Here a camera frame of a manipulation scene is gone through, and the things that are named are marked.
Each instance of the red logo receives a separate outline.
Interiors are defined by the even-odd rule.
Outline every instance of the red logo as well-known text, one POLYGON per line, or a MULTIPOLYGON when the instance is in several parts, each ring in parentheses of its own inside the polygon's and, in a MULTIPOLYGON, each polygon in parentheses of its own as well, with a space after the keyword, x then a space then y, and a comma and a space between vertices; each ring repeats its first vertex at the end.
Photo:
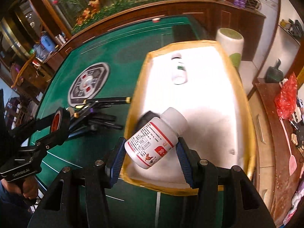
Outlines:
POLYGON ((158 146, 154 149, 154 151, 157 152, 161 157, 165 156, 167 153, 167 151, 162 146, 158 146))

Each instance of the wooden cabinet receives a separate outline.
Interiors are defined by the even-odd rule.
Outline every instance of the wooden cabinet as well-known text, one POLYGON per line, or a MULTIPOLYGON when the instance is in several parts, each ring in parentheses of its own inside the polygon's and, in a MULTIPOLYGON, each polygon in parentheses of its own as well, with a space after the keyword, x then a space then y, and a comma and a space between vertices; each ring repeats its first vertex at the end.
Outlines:
MULTIPOLYGON (((216 32, 219 28, 226 27, 240 32, 245 41, 242 60, 246 61, 253 60, 265 19, 265 16, 259 12, 239 8, 224 1, 161 1, 124 10, 90 25, 74 35, 59 49, 58 53, 65 58, 72 49, 110 30, 144 19, 172 15, 193 16, 206 28, 211 40, 215 40, 216 32)), ((52 60, 49 59, 47 63, 51 65, 52 60)))
POLYGON ((290 140, 291 125, 284 121, 291 151, 298 165, 290 176, 290 153, 274 104, 275 96, 281 88, 279 84, 256 84, 254 89, 249 105, 256 131, 256 188, 279 227, 291 208, 291 198, 298 187, 302 168, 301 154, 290 140))

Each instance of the green grass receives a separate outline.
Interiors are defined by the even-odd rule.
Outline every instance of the green grass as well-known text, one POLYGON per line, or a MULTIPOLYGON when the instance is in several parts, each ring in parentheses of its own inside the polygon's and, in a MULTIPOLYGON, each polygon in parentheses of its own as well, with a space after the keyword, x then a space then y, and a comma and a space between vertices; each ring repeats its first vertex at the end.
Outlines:
POLYGON ((81 30, 85 29, 86 27, 88 27, 89 25, 92 25, 93 23, 95 23, 99 20, 102 20, 108 16, 119 13, 126 9, 137 7, 137 6, 148 4, 148 3, 159 2, 159 1, 166 1, 166 0, 121 0, 121 1, 118 1, 116 3, 113 3, 109 7, 102 8, 93 17, 84 20, 81 25, 75 25, 72 30, 72 34, 76 34, 76 33, 80 32, 81 30))

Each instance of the red stripe on label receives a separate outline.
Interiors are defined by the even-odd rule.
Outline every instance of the red stripe on label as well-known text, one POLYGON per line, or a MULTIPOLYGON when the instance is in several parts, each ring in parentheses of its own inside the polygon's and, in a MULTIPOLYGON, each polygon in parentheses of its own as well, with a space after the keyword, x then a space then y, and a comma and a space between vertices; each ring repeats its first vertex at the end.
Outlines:
MULTIPOLYGON (((129 142, 128 142, 128 145, 129 145, 129 147, 132 149, 132 151, 135 153, 134 149, 131 147, 131 145, 130 145, 129 142)), ((151 166, 148 165, 145 161, 143 161, 137 154, 136 154, 136 156, 137 156, 144 164, 146 164, 147 166, 151 167, 151 166)))
POLYGON ((155 125, 154 123, 152 123, 152 122, 150 122, 150 123, 151 123, 151 124, 153 125, 153 127, 155 127, 155 128, 157 129, 157 131, 165 138, 165 140, 171 145, 171 147, 174 147, 173 144, 171 143, 171 141, 169 141, 168 138, 163 134, 163 132, 160 131, 160 129, 159 129, 158 127, 156 127, 156 125, 155 125))

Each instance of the cabinet drawer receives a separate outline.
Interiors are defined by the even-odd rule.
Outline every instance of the cabinet drawer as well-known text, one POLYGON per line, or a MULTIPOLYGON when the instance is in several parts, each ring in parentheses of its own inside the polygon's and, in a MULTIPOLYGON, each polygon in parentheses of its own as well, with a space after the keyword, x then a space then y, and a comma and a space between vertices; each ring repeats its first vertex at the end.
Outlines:
POLYGON ((262 101, 257 92, 251 96, 249 105, 256 132, 260 167, 274 166, 276 162, 275 148, 270 124, 268 122, 267 114, 262 101))
POLYGON ((260 190, 259 194, 262 197, 269 212, 271 211, 274 187, 275 187, 276 170, 274 166, 260 168, 260 190))

